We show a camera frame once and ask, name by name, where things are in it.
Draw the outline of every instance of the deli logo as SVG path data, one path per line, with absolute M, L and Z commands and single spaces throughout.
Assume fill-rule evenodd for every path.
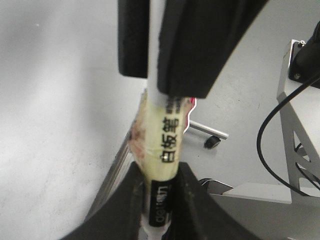
M 152 181 L 149 224 L 153 227 L 162 227 L 170 217 L 170 201 L 172 194 L 172 180 Z

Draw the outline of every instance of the metal leg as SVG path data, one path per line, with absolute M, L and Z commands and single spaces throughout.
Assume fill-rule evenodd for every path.
M 219 131 L 219 130 L 213 129 L 213 128 L 211 128 L 211 127 L 208 127 L 208 126 L 203 125 L 203 124 L 201 124 L 201 123 L 198 123 L 198 122 L 196 122 L 196 121 L 190 120 L 189 125 L 190 125 L 190 127 L 193 128 L 193 129 L 197 129 L 197 130 L 199 130 L 199 131 L 201 131 L 201 132 L 204 132 L 204 133 L 206 133 L 206 134 L 213 135 L 213 136 L 218 137 L 218 138 L 220 138 L 220 139 L 226 140 L 226 139 L 229 137 L 229 134 L 228 134 L 228 133 L 225 133 L 225 132 L 223 132 L 223 131 Z

